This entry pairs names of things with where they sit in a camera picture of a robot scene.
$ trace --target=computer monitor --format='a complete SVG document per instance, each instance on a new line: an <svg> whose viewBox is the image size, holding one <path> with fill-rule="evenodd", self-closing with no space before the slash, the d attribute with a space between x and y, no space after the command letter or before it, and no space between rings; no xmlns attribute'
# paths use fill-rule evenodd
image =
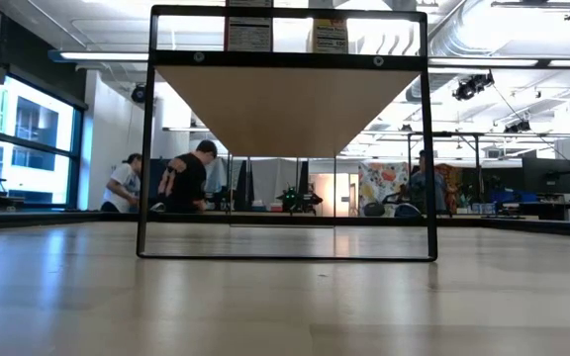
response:
<svg viewBox="0 0 570 356"><path fill-rule="evenodd" d="M538 194L570 194L570 162L566 159L523 158L524 189Z"/></svg>

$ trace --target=wooden floor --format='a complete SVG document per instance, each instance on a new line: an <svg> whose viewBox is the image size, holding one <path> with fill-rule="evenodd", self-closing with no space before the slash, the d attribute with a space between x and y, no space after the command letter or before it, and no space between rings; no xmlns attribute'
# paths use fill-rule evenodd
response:
<svg viewBox="0 0 570 356"><path fill-rule="evenodd" d="M0 355L570 356L570 237L451 228L437 263L250 263L140 260L135 233L117 222L0 230ZM420 228L151 224L147 248L425 243Z"/></svg>

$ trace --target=black t-shirt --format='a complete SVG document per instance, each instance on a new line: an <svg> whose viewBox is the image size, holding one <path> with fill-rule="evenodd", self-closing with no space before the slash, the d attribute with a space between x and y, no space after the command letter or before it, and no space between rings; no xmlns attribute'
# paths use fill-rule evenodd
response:
<svg viewBox="0 0 570 356"><path fill-rule="evenodd" d="M175 158L186 164L186 169L176 173L173 190L167 198L171 211L196 211L194 202L205 198L206 168L199 158L192 153L182 154Z"/></svg>

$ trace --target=printed label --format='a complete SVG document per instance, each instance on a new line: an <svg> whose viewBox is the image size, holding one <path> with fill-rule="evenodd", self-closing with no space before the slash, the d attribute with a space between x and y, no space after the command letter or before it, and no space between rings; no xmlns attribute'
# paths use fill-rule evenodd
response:
<svg viewBox="0 0 570 356"><path fill-rule="evenodd" d="M348 53L348 32L344 20L314 20L314 53Z"/></svg>
<svg viewBox="0 0 570 356"><path fill-rule="evenodd" d="M271 7L272 0L229 0L228 6ZM226 50L272 51L272 19L230 18Z"/></svg>

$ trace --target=bag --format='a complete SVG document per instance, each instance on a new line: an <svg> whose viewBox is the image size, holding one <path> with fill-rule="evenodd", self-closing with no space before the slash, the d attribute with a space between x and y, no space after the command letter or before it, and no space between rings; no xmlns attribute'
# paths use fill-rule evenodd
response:
<svg viewBox="0 0 570 356"><path fill-rule="evenodd" d="M395 208L395 218L421 218L422 213L415 206L403 203Z"/></svg>
<svg viewBox="0 0 570 356"><path fill-rule="evenodd" d="M386 214L386 209L379 203L369 203L364 206L364 216L371 218L383 217Z"/></svg>

